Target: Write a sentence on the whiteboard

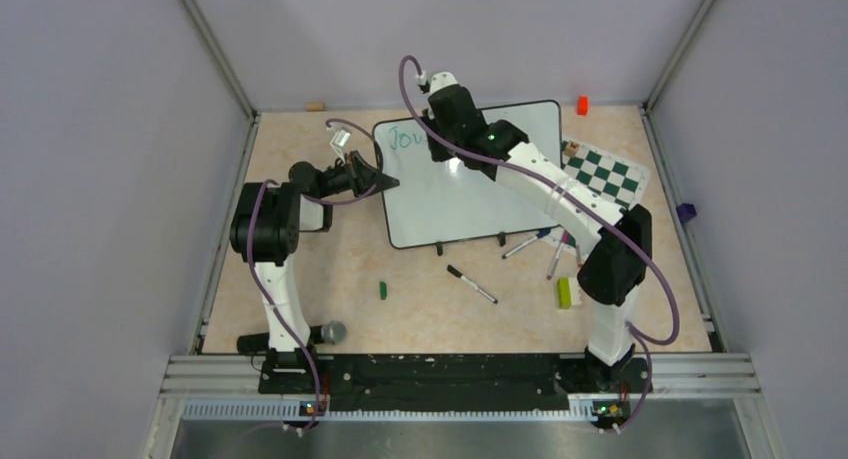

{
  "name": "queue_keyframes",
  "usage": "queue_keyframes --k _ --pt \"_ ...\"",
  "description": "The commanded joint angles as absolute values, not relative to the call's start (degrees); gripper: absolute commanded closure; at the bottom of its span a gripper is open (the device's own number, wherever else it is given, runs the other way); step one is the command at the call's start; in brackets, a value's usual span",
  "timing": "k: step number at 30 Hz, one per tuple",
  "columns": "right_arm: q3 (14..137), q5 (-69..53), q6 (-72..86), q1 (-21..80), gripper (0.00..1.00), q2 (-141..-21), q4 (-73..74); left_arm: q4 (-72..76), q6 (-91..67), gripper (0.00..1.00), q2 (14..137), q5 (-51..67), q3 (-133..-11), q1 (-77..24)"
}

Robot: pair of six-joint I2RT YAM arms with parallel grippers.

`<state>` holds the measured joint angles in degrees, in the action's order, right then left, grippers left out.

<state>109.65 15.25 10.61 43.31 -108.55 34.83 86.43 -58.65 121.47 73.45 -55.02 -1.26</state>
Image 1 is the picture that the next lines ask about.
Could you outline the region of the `white whiteboard black frame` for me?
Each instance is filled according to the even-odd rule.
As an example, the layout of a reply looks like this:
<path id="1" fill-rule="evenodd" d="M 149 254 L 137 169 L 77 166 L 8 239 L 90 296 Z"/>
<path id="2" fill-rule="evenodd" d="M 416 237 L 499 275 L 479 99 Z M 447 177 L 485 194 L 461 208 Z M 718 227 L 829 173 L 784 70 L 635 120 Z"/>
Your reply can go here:
<path id="1" fill-rule="evenodd" d="M 399 181 L 383 192 L 390 244 L 397 249 L 552 228 L 555 222 L 514 191 L 458 159 L 434 162 L 411 118 L 373 128 L 384 173 Z"/>

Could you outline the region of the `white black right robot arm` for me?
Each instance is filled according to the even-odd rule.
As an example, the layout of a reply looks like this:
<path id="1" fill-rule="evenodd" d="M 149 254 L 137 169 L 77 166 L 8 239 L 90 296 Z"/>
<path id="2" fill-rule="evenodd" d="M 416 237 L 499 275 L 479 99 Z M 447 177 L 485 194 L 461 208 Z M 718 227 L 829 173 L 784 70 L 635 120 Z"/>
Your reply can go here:
<path id="1" fill-rule="evenodd" d="M 549 160 L 512 122 L 487 121 L 452 73 L 420 73 L 416 81 L 428 101 L 421 121 L 438 156 L 453 155 L 517 193 L 574 239 L 583 257 L 577 281 L 593 302 L 587 346 L 593 358 L 586 376 L 594 388 L 614 390 L 626 379 L 623 360 L 634 348 L 627 323 L 651 254 L 650 212 L 596 194 Z"/>

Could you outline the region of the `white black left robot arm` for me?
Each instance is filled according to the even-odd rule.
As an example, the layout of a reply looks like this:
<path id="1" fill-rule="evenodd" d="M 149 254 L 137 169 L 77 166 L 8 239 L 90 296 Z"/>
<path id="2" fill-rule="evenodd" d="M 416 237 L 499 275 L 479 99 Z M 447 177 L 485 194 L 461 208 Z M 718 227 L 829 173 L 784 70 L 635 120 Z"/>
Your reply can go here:
<path id="1" fill-rule="evenodd" d="M 259 287 L 269 331 L 239 337 L 237 350 L 265 355 L 269 369 L 282 370 L 283 380 L 297 392 L 314 389 L 320 380 L 310 346 L 338 342 L 346 333 L 338 322 L 314 327 L 306 322 L 294 272 L 300 235 L 329 231 L 336 204 L 328 196 L 350 191 L 353 203 L 400 185 L 384 172 L 380 151 L 375 158 L 372 165 L 353 151 L 324 170 L 300 161 L 285 182 L 248 182 L 241 190 L 229 242 Z"/>

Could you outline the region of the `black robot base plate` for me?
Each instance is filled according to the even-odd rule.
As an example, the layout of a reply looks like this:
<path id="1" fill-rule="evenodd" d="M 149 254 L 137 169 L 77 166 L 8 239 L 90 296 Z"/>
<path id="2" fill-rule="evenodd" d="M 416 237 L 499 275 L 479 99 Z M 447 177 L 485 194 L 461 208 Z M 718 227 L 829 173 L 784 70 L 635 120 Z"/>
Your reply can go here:
<path id="1" fill-rule="evenodd" d="M 327 396 L 332 412 L 566 410 L 579 394 L 640 394 L 647 362 L 608 367 L 586 354 L 335 354 L 309 367 L 261 369 L 261 394 Z"/>

